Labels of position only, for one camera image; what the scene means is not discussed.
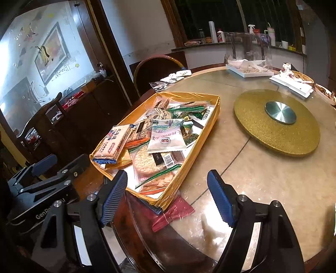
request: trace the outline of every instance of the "yellow tray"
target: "yellow tray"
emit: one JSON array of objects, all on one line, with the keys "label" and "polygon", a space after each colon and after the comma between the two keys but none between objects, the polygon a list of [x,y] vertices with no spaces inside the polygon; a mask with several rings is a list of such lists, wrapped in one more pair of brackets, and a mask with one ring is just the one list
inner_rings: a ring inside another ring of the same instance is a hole
[{"label": "yellow tray", "polygon": [[[211,116],[209,120],[207,121],[206,126],[203,128],[201,134],[196,140],[196,143],[193,145],[193,148],[187,158],[185,159],[183,165],[179,169],[178,173],[175,175],[172,182],[169,184],[169,186],[165,189],[165,191],[162,193],[162,195],[158,199],[153,199],[148,196],[141,195],[134,190],[130,188],[126,188],[127,191],[132,193],[133,195],[147,200],[151,205],[154,205],[156,207],[161,207],[163,210],[165,210],[171,201],[173,200],[177,190],[181,186],[183,180],[185,179],[186,175],[188,174],[191,166],[193,165],[198,153],[200,152],[206,138],[208,137],[213,125],[215,124],[218,116],[219,116],[219,110],[220,110],[220,97],[218,95],[210,95],[210,94],[201,94],[201,93],[188,93],[188,92],[160,92],[155,93],[153,96],[151,96],[149,99],[147,99],[145,102],[143,102],[140,106],[138,106],[133,112],[131,112],[127,117],[125,117],[118,125],[125,125],[125,124],[133,124],[137,121],[137,119],[142,116],[147,109],[150,109],[153,107],[153,104],[156,100],[156,98],[165,96],[170,97],[174,101],[177,102],[191,102],[191,101],[210,101],[211,105],[215,106],[215,109],[211,113]],[[113,176],[109,174],[108,172],[104,171],[100,168],[99,164],[92,161],[93,154],[96,152],[98,147],[100,146],[100,143],[96,147],[96,149],[90,154],[90,160],[91,163],[99,170],[104,176],[109,178],[110,180],[113,179]]]}]

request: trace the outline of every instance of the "white plate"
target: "white plate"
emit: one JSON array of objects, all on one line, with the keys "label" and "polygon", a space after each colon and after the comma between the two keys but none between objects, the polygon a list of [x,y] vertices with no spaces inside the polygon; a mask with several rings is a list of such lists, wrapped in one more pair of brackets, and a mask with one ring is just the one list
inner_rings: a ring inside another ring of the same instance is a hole
[{"label": "white plate", "polygon": [[300,86],[300,85],[302,85],[305,89],[308,90],[307,92],[303,92],[303,91],[301,91],[299,88],[297,88],[297,87],[291,85],[289,82],[284,81],[285,79],[282,79],[282,78],[280,77],[280,75],[274,75],[274,76],[270,77],[270,79],[271,79],[272,81],[275,81],[275,82],[277,82],[277,83],[279,83],[279,84],[282,84],[282,85],[288,87],[289,89],[293,90],[294,92],[298,93],[300,96],[302,96],[302,97],[304,97],[304,98],[308,98],[309,95],[314,91],[314,89],[313,89],[309,84],[306,84],[306,83],[300,83],[300,82],[295,82],[295,81],[294,81],[294,83],[295,83],[296,86]]},{"label": "white plate", "polygon": [[316,91],[316,93],[318,94],[318,95],[320,95],[327,103],[329,103],[329,104],[331,104],[332,106],[335,106],[336,105],[336,102],[335,101],[333,101],[333,100],[331,100],[331,99],[329,99],[326,95],[324,95],[320,90],[318,90],[317,88],[316,88],[316,86],[319,86],[319,87],[321,87],[321,88],[324,88],[326,91],[327,91],[327,93],[329,93],[329,94],[331,94],[331,92],[327,89],[327,88],[325,88],[325,87],[323,87],[322,85],[319,85],[319,84],[315,84],[315,91]]}]

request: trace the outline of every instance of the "window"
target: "window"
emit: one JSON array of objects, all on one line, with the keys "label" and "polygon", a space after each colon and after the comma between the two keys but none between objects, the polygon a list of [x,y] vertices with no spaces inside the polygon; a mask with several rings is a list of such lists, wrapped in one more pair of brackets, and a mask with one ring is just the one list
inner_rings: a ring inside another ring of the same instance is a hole
[{"label": "window", "polygon": [[209,21],[224,32],[244,32],[236,0],[175,0],[188,40],[199,38],[199,29],[210,37]]},{"label": "window", "polygon": [[172,6],[176,6],[173,10],[175,15],[180,17],[188,40],[199,39],[199,29],[203,29],[207,37],[210,36],[209,21],[214,21],[216,30],[221,29],[224,32],[245,32],[248,31],[246,26],[252,24],[264,33],[270,23],[275,29],[276,41],[284,40],[289,44],[295,44],[294,29],[286,0],[169,1]]},{"label": "window", "polygon": [[286,0],[250,0],[241,3],[247,25],[256,25],[256,28],[264,33],[269,23],[275,30],[277,42],[286,41],[295,44]]},{"label": "window", "polygon": [[0,109],[20,134],[59,92],[75,91],[95,74],[69,2],[16,17],[0,41]]}]

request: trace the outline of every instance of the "paper towel roll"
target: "paper towel roll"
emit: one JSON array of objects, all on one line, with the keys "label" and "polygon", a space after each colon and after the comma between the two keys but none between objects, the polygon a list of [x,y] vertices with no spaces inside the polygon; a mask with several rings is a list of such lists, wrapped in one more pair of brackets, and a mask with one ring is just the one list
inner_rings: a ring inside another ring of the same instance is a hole
[{"label": "paper towel roll", "polygon": [[213,21],[209,21],[209,28],[210,28],[212,42],[218,43],[217,32],[215,30],[215,23]]}]

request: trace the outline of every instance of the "spray bottle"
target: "spray bottle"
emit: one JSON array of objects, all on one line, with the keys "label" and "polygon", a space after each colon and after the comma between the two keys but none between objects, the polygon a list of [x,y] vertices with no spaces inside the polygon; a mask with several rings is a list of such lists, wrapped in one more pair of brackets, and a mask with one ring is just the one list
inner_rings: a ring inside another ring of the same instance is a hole
[{"label": "spray bottle", "polygon": [[254,34],[254,32],[253,32],[254,27],[255,27],[255,25],[249,25],[250,34]]}]

